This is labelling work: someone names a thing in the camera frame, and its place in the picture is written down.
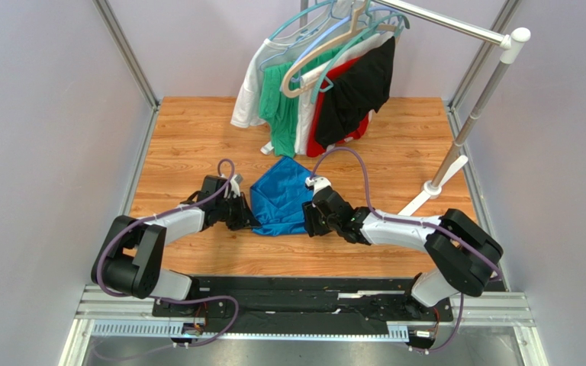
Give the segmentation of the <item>blue cloth napkin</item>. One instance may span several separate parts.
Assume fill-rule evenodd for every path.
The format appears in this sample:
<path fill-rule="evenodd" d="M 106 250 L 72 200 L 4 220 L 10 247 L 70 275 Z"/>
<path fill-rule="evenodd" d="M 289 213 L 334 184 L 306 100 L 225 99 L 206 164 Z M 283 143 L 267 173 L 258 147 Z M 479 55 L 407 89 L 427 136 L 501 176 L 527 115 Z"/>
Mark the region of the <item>blue cloth napkin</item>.
<path fill-rule="evenodd" d="M 261 224 L 253 232 L 261 236 L 305 234 L 303 204 L 313 192 L 305 185 L 311 172 L 283 157 L 250 187 L 250 207 Z"/>

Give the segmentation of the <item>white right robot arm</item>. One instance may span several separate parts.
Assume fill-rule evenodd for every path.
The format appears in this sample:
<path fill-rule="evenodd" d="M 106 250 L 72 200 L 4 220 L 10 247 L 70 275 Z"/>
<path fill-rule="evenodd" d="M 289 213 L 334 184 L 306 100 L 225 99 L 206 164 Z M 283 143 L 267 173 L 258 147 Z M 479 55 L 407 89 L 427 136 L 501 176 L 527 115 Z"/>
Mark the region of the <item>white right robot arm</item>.
<path fill-rule="evenodd" d="M 352 207 L 325 177 L 307 178 L 305 186 L 313 193 L 303 205 L 309 236 L 336 233 L 354 244 L 394 245 L 428 254 L 436 267 L 419 274 L 407 290 L 417 304 L 432 307 L 457 293 L 479 297 L 500 274 L 503 249 L 460 210 L 433 217 L 400 216 Z"/>

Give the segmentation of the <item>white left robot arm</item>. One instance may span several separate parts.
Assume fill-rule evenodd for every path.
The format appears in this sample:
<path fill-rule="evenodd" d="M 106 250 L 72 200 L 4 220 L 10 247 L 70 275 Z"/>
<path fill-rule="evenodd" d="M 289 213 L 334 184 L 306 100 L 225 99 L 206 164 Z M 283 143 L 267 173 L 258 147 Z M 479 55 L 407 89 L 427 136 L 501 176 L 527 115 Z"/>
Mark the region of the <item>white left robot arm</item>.
<path fill-rule="evenodd" d="M 162 267 L 165 247 L 224 223 L 231 231 L 258 228 L 241 191 L 241 175 L 208 175 L 200 190 L 154 216 L 116 217 L 92 266 L 91 278 L 112 296 L 186 300 L 193 277 Z"/>

